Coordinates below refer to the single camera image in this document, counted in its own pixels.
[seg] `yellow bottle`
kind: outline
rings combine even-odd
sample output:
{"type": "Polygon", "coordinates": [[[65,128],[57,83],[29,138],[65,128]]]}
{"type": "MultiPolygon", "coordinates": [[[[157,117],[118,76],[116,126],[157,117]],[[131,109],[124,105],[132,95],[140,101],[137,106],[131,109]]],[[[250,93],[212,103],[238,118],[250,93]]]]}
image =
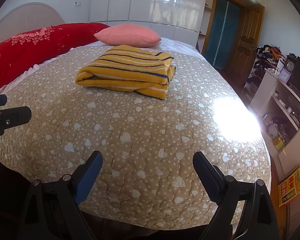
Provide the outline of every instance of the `yellow bottle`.
{"type": "Polygon", "coordinates": [[[274,146],[277,147],[277,149],[279,151],[281,151],[285,147],[285,144],[284,144],[283,140],[281,139],[281,136],[274,138],[272,143],[273,143],[274,146]]]}

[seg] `yellow box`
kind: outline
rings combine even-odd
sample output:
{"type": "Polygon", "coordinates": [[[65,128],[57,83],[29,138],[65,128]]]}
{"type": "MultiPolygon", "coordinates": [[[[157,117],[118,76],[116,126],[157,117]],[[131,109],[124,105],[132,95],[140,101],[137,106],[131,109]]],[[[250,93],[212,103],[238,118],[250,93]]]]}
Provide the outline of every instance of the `yellow box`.
{"type": "Polygon", "coordinates": [[[300,167],[278,185],[279,207],[290,203],[300,195],[300,167]]]}

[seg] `pink pillow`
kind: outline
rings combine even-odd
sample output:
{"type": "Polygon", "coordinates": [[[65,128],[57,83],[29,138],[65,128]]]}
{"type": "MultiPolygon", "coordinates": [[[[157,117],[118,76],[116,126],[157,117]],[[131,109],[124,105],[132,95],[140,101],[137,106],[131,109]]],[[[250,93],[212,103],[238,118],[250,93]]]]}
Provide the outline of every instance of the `pink pillow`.
{"type": "Polygon", "coordinates": [[[132,47],[147,48],[154,46],[161,37],[148,27],[124,23],[101,30],[94,35],[99,41],[109,46],[129,45],[132,47]]]}

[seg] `pillow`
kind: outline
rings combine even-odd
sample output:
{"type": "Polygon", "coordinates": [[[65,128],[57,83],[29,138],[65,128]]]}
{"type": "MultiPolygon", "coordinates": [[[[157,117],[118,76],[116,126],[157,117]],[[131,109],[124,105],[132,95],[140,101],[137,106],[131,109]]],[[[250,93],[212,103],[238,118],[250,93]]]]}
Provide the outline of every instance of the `pillow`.
{"type": "Polygon", "coordinates": [[[34,64],[97,41],[94,33],[108,25],[69,23],[21,33],[0,43],[0,88],[34,64]]]}
{"type": "Polygon", "coordinates": [[[129,45],[138,48],[154,46],[161,41],[160,36],[148,27],[124,23],[112,26],[94,35],[109,46],[129,45]]]}

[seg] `white bed sheet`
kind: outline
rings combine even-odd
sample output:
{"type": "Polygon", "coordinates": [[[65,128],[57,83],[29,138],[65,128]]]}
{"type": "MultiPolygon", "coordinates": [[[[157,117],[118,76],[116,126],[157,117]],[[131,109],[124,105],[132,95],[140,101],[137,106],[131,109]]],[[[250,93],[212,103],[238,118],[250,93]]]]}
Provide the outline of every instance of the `white bed sheet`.
{"type": "MultiPolygon", "coordinates": [[[[101,41],[95,41],[93,43],[87,44],[85,46],[88,47],[102,47],[102,46],[107,46],[106,44],[104,44],[101,41]]],[[[171,50],[171,51],[175,51],[175,52],[179,52],[179,53],[183,53],[189,56],[194,56],[194,57],[198,57],[198,58],[202,58],[204,60],[206,60],[196,49],[195,47],[183,43],[181,41],[174,41],[174,40],[170,40],[167,38],[162,38],[162,40],[155,46],[152,46],[151,49],[160,49],[160,50],[171,50]]],[[[27,76],[31,75],[32,73],[36,72],[38,69],[40,69],[42,66],[47,65],[48,63],[56,60],[57,58],[61,57],[63,54],[48,59],[44,62],[42,62],[41,64],[35,64],[33,67],[29,68],[29,70],[25,71],[23,74],[21,74],[20,76],[18,76],[14,81],[10,82],[8,85],[3,86],[2,88],[0,88],[0,94],[6,94],[8,91],[10,91],[11,89],[13,89],[16,85],[18,85],[22,80],[24,80],[27,76]]]]}

